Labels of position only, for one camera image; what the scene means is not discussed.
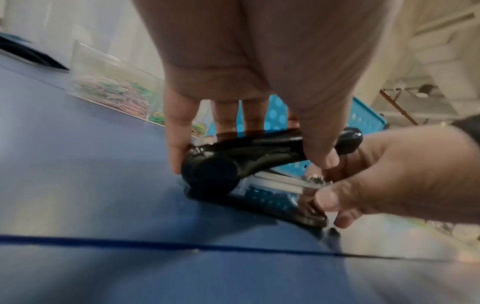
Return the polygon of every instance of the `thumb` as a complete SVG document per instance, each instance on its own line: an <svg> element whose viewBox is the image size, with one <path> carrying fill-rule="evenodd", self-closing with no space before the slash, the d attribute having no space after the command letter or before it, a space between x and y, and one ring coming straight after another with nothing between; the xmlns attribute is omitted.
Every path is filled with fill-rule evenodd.
<svg viewBox="0 0 480 304"><path fill-rule="evenodd" d="M402 195L402 181L388 163L380 162L315 194L315 206L335 212L391 201Z"/></svg>

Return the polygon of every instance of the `ceiling light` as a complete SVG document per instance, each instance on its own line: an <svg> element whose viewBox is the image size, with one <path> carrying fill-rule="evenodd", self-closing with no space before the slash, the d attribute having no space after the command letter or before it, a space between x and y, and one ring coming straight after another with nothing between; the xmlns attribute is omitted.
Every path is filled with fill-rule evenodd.
<svg viewBox="0 0 480 304"><path fill-rule="evenodd" d="M415 95L419 98L428 98L433 89L433 85L423 85L418 89L418 92Z"/></svg>

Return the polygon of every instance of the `ceiling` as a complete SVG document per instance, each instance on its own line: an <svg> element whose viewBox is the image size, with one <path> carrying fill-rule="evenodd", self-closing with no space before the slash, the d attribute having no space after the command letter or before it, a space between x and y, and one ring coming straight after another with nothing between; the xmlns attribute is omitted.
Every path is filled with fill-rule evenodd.
<svg viewBox="0 0 480 304"><path fill-rule="evenodd" d="M480 0L431 2L409 50L383 85L419 124L480 112ZM428 98L419 98L415 94L424 84L435 87ZM397 88L406 90L399 94ZM380 94L372 107L392 127L411 125Z"/></svg>

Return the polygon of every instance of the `blue plastic crate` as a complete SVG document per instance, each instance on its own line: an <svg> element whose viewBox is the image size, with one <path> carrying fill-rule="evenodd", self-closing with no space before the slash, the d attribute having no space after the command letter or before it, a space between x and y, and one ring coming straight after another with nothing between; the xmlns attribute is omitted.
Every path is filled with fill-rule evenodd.
<svg viewBox="0 0 480 304"><path fill-rule="evenodd" d="M243 132L243 123L242 112L238 111L236 118L237 131ZM363 134L368 134L383 130L386 124L387 121L382 116L357 98L353 98L348 126L359 128ZM287 128L287 106L277 95L270 96L264 127L265 130L284 130ZM215 126L211 124L207 135L214 134ZM278 170L286 174L302 176L309 164L309 161L298 162L279 167Z"/></svg>

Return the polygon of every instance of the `hand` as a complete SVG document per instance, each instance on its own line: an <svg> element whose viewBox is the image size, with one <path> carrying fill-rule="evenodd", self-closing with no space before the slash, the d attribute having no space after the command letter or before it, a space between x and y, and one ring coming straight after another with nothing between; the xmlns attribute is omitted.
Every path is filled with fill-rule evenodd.
<svg viewBox="0 0 480 304"><path fill-rule="evenodd" d="M269 95L296 113L307 157L327 167L352 91L401 0L135 0L166 76L170 163L180 173L200 100L218 132L263 129Z"/></svg>
<svg viewBox="0 0 480 304"><path fill-rule="evenodd" d="M307 174L321 173L313 167ZM335 183L311 197L309 206L338 211L340 228L376 213L480 224L480 147L453 126L368 135L323 175Z"/></svg>

